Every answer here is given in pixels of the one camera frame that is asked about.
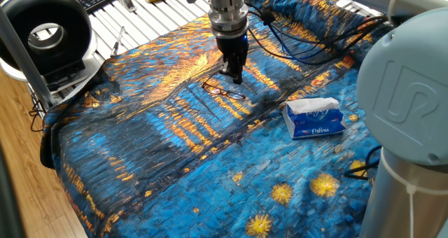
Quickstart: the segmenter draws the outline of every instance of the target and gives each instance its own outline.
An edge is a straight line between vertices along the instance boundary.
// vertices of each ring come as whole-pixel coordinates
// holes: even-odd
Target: blue tissue box
[[[337,134],[346,129],[339,102],[333,98],[287,101],[283,117],[292,140]]]

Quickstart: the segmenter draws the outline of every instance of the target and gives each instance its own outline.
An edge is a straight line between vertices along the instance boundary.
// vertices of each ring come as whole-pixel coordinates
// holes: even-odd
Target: wooden floor
[[[32,108],[24,83],[0,69],[0,142],[6,155],[27,236],[84,238],[56,173],[39,160],[42,133],[30,130]],[[36,126],[42,121],[36,119]]]

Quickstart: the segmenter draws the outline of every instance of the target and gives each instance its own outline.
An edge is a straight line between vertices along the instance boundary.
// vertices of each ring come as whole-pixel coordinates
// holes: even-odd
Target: blanket
[[[334,0],[250,1],[301,39],[365,20]],[[263,22],[250,22],[282,54]],[[377,145],[357,106],[357,70],[388,31],[380,27],[321,65],[274,57],[249,36],[244,84],[221,75],[207,81],[246,97],[236,100],[202,89],[222,55],[200,17],[106,60],[81,92],[52,107],[41,161],[56,170],[88,237],[356,237],[370,186],[342,174]],[[314,46],[283,39],[296,51]],[[327,57],[324,50],[314,60]],[[292,141],[279,107],[303,97],[336,98],[348,129]]]

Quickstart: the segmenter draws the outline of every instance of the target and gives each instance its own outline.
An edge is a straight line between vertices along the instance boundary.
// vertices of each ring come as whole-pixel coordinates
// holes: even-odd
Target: black eyeglasses
[[[210,85],[207,83],[211,79],[211,77],[215,76],[217,73],[212,74],[206,81],[203,82],[202,88],[213,95],[223,95],[226,97],[229,97],[231,99],[245,99],[246,96],[244,96],[241,93],[232,92],[229,90],[224,90],[222,88],[216,87],[214,85]]]

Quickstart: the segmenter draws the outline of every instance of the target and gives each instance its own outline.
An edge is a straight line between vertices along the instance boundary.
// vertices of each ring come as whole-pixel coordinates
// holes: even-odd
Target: robot logo
[[[375,116],[420,146],[438,139],[443,131],[448,102],[441,99],[448,87],[425,75],[390,61],[386,65],[374,103]]]

